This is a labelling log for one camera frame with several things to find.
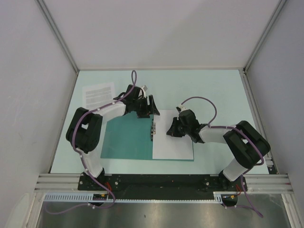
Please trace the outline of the chrome folder clip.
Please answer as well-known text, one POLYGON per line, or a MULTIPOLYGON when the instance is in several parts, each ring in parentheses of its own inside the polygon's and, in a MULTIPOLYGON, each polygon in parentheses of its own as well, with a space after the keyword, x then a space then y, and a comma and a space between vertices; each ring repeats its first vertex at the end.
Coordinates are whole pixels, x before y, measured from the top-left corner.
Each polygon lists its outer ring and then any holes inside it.
POLYGON ((152 120, 151 131, 150 131, 150 139, 153 141, 154 135, 156 134, 156 123, 152 120))

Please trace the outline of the teal folder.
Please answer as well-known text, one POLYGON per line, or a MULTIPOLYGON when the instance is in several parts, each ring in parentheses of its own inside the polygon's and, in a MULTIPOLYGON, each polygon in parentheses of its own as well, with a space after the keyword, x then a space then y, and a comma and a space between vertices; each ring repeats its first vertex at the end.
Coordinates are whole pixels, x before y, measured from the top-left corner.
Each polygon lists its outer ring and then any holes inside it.
POLYGON ((153 141, 150 139, 154 116, 138 118, 136 113, 132 112, 108 121, 101 158, 154 160, 152 158, 153 141))

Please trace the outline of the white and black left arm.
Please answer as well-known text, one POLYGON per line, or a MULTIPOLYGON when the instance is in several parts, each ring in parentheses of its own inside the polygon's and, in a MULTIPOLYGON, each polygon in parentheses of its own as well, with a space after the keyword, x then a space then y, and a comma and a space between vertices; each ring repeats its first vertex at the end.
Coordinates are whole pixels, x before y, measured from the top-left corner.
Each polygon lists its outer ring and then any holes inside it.
POLYGON ((131 112, 135 112, 138 118, 160 115, 153 95, 146 95, 143 88, 135 85, 128 85, 126 92, 120 93, 101 107, 93 110, 80 107, 74 113, 66 140, 79 154, 85 173, 90 176, 88 184, 95 190, 101 189, 105 184, 102 176, 104 168, 95 151, 100 141, 102 125, 131 112))

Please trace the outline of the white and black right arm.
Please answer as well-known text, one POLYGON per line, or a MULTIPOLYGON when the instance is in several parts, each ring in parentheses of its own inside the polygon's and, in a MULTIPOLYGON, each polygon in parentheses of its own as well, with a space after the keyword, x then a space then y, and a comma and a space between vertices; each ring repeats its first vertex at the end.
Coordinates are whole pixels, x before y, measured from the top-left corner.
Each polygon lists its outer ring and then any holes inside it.
POLYGON ((179 110, 166 134, 175 138, 187 135, 194 143, 226 144, 234 159, 220 173, 223 190, 231 190, 241 175, 263 165, 264 156, 271 150, 269 142, 249 122, 240 121, 233 126, 200 124, 190 109, 179 110))

